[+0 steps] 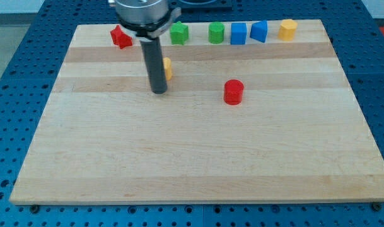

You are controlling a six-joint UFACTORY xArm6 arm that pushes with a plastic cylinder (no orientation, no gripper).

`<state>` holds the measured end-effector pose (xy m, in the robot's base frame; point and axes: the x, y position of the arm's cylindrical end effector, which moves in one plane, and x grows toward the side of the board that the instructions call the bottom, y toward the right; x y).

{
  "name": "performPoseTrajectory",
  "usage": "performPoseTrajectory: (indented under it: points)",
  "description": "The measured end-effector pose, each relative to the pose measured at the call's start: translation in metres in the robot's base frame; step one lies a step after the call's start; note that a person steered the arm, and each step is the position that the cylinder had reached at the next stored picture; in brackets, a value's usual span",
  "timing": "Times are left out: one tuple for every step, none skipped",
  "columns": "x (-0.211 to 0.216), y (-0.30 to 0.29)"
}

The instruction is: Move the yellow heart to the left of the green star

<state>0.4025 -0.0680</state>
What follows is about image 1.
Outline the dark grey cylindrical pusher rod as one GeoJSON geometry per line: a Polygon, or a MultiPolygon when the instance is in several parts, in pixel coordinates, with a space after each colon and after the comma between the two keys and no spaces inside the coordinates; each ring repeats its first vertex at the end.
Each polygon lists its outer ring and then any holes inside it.
{"type": "Polygon", "coordinates": [[[167,91],[168,87],[160,38],[157,37],[148,42],[141,41],[141,47],[151,91],[155,94],[163,94],[167,91]]]}

